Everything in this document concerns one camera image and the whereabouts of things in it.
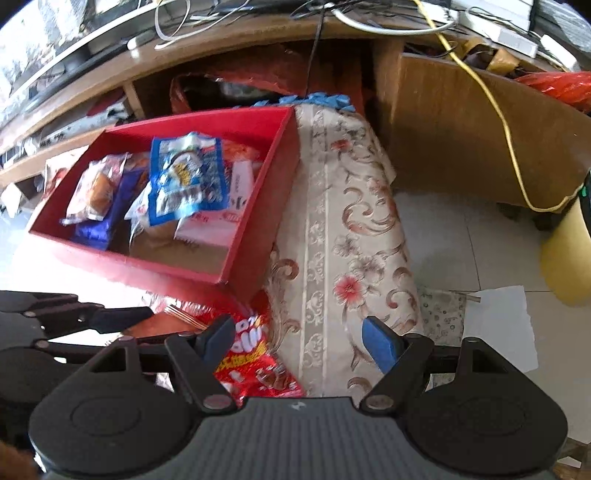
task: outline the blue plastic bag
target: blue plastic bag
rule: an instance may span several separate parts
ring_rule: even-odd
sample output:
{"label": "blue plastic bag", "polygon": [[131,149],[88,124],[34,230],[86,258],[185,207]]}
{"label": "blue plastic bag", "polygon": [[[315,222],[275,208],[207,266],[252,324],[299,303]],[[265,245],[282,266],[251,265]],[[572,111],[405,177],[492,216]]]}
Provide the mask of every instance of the blue plastic bag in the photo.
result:
{"label": "blue plastic bag", "polygon": [[150,225],[188,217],[200,210],[228,208],[219,138],[190,133],[152,142],[148,217]]}
{"label": "blue plastic bag", "polygon": [[105,218],[100,221],[87,220],[78,223],[72,241],[103,252],[106,251],[115,233],[115,228],[123,219],[129,204],[134,199],[135,188],[144,172],[144,168],[124,172],[113,198],[113,205]]}

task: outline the cardboard box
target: cardboard box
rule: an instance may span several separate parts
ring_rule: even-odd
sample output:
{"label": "cardboard box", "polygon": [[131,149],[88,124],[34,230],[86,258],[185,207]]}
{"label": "cardboard box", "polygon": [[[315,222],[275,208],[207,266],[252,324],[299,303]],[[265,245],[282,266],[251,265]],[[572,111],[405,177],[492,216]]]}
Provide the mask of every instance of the cardboard box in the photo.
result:
{"label": "cardboard box", "polygon": [[[107,154],[148,151],[154,137],[179,137],[193,131],[250,145],[265,159],[225,256],[219,250],[212,257],[210,248],[176,245],[166,252],[155,251],[149,261],[100,252],[69,240],[74,227],[61,225],[60,219],[91,161]],[[32,224],[30,234],[43,240],[44,248],[61,262],[108,280],[215,307],[228,303],[245,306],[261,288],[299,158],[300,143],[291,107],[188,113],[111,128],[67,173]],[[140,245],[139,250],[143,252],[140,256],[152,257],[145,245]],[[174,266],[158,263],[158,259]]]}

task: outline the wooden shelf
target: wooden shelf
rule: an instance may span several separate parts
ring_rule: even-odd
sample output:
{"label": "wooden shelf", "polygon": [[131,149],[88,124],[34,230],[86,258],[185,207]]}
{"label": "wooden shelf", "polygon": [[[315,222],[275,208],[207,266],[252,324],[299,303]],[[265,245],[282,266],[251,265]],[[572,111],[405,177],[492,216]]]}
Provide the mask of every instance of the wooden shelf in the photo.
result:
{"label": "wooden shelf", "polygon": [[45,162],[51,158],[75,148],[84,147],[94,142],[97,137],[105,131],[104,128],[91,130],[84,134],[78,135],[56,145],[44,148],[30,157],[22,158],[14,165],[11,165],[4,170],[0,170],[0,189],[6,188],[7,185],[34,177],[39,175],[45,169]]}
{"label": "wooden shelf", "polygon": [[[406,17],[383,18],[380,22],[387,28],[424,28],[424,24]],[[154,46],[161,42],[158,38],[134,51],[127,51],[109,60],[65,87],[32,113],[19,115],[13,119],[0,132],[0,152],[13,147],[18,141],[35,133],[76,105],[119,87],[129,89],[130,84],[135,80],[191,60],[240,48],[277,42],[312,40],[317,24],[316,17],[296,21],[287,15],[264,15],[241,18],[229,25],[222,24],[194,37],[178,41],[165,50],[154,49]],[[461,43],[470,38],[470,35],[455,31],[446,33],[446,36]],[[324,21],[322,37],[383,38],[383,35],[361,32],[342,24],[333,17],[327,17]],[[439,45],[435,35],[409,38],[413,43]],[[516,52],[512,53],[521,61],[542,65]]]}

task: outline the snack package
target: snack package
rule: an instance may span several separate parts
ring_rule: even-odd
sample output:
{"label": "snack package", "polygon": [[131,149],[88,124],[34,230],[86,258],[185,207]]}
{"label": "snack package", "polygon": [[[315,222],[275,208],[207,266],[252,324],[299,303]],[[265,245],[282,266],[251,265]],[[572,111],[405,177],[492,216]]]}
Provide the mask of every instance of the snack package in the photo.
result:
{"label": "snack package", "polygon": [[105,218],[113,204],[128,157],[127,153],[107,155],[102,160],[90,162],[78,181],[62,224],[72,225]]}
{"label": "snack package", "polygon": [[89,220],[78,223],[72,241],[87,247],[106,251],[115,233],[118,223],[123,219],[126,208],[137,195],[137,187],[147,181],[146,168],[123,173],[113,205],[105,218],[99,222]]}
{"label": "snack package", "polygon": [[150,182],[144,187],[142,192],[133,201],[129,210],[125,214],[125,220],[131,221],[131,235],[129,243],[138,235],[146,226],[150,225],[148,220],[148,195],[152,189]]}
{"label": "snack package", "polygon": [[45,185],[43,188],[43,199],[49,198],[56,187],[60,184],[72,165],[88,150],[88,147],[75,148],[68,152],[49,158],[45,162]]}
{"label": "snack package", "polygon": [[235,161],[232,164],[230,208],[197,212],[178,222],[175,239],[185,242],[230,247],[242,212],[254,187],[252,162]]}
{"label": "snack package", "polygon": [[[252,299],[251,307],[256,313],[248,318],[238,312],[222,311],[168,297],[153,296],[147,303],[155,312],[174,304],[206,325],[225,313],[238,319],[232,349],[215,371],[215,377],[232,394],[238,406],[242,405],[245,397],[305,396],[306,392],[297,379],[269,351],[267,332],[272,320],[271,306],[265,291],[261,290]],[[142,323],[134,326],[136,337],[148,336],[143,335]]]}
{"label": "snack package", "polygon": [[150,157],[150,225],[188,217],[200,210],[228,206],[222,142],[198,133],[158,139]]}

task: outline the floral fabric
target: floral fabric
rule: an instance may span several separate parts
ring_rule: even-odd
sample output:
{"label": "floral fabric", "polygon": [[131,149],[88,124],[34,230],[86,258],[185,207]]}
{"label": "floral fabric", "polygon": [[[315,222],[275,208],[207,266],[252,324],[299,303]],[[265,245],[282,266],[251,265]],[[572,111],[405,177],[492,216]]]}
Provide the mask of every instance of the floral fabric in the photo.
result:
{"label": "floral fabric", "polygon": [[[466,294],[418,287],[424,334],[435,345],[460,346],[464,333]],[[449,383],[455,374],[435,374],[433,387]]]}
{"label": "floral fabric", "polygon": [[265,289],[271,343],[311,396],[360,400],[382,377],[363,346],[375,315],[403,335],[422,331],[394,171],[367,122],[296,107],[301,163]]}

